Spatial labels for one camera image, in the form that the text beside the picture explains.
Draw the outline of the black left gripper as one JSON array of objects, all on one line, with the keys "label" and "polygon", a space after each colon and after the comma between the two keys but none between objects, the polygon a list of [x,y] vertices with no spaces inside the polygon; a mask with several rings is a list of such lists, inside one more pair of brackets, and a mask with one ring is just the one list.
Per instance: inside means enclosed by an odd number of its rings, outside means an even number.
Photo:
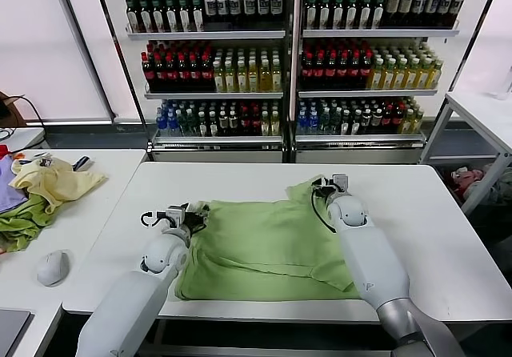
[{"label": "black left gripper", "polygon": [[197,213],[208,213],[210,211],[210,204],[206,202],[197,202],[194,204],[194,212],[185,212],[183,224],[188,228],[191,234],[194,234],[200,229],[207,227],[209,217],[202,216],[202,224],[200,225],[200,215]]}]

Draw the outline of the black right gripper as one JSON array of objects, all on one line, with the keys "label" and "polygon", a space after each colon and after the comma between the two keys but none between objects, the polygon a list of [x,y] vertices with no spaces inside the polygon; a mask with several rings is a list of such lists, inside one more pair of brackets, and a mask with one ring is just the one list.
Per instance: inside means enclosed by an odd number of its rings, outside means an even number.
[{"label": "black right gripper", "polygon": [[334,183],[333,180],[329,180],[325,177],[319,177],[315,179],[312,183],[314,186],[313,194],[317,198],[321,198],[327,200],[330,195],[338,193],[340,191],[340,187]]}]

